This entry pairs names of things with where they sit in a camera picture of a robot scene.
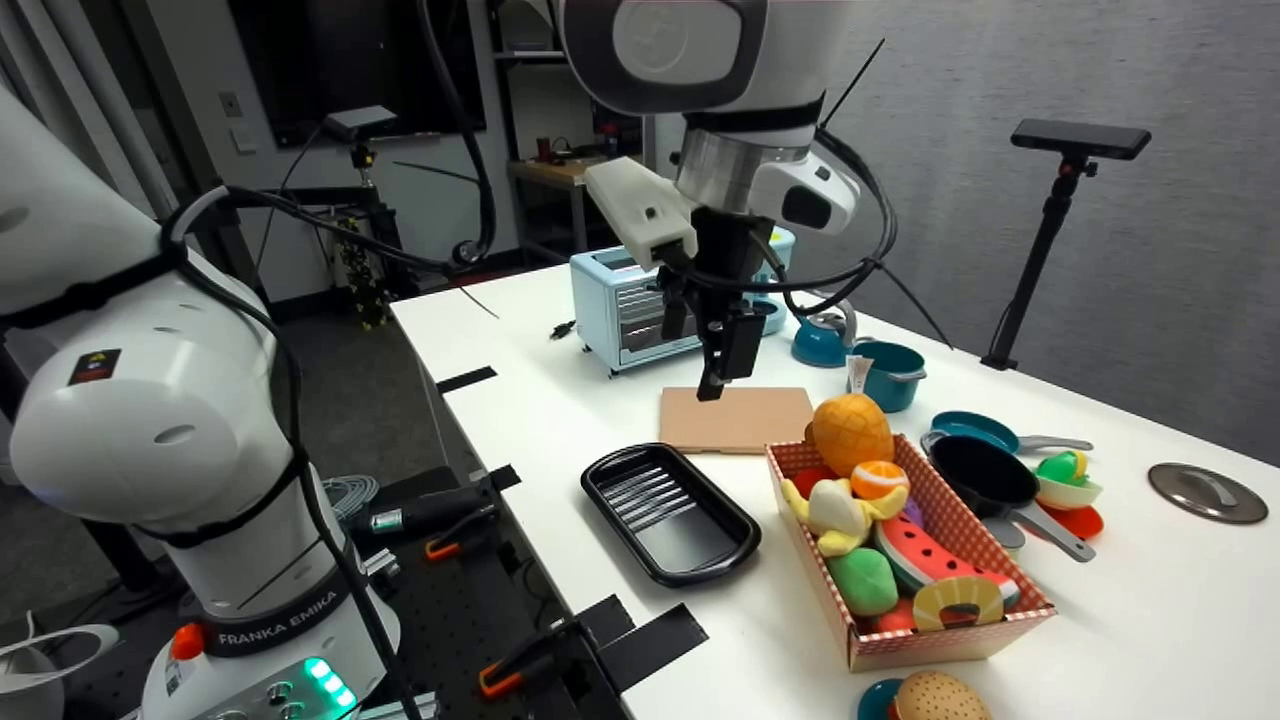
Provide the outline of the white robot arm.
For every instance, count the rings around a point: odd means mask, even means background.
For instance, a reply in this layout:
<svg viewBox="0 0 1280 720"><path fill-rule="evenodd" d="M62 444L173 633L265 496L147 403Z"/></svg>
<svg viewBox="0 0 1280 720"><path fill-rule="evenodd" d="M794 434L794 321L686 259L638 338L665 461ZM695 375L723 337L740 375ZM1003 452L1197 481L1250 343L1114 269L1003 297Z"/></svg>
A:
<svg viewBox="0 0 1280 720"><path fill-rule="evenodd" d="M670 279L713 401L758 365L758 241L856 213L812 153L851 0L556 0L556 20L594 99L688 125L671 177L606 159L589 190ZM0 312L58 338L10 452L35 501L161 539L201 605L201 640L157 650L139 720L349 720L395 680L402 614L293 428L281 328L190 245L234 195L151 220L0 94Z"/></svg>

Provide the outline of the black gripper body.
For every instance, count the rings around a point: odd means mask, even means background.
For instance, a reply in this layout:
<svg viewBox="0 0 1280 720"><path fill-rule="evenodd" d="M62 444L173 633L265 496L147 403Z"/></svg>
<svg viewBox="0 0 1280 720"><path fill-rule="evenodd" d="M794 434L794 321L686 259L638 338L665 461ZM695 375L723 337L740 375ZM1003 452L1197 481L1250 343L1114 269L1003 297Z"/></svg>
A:
<svg viewBox="0 0 1280 720"><path fill-rule="evenodd" d="M688 309L695 312L695 331L723 331L729 350L729 321L744 309L763 309L748 297L752 276L763 269L767 220L729 214L718 208L695 208L694 229L700 252L694 259L695 279L688 283Z"/></svg>

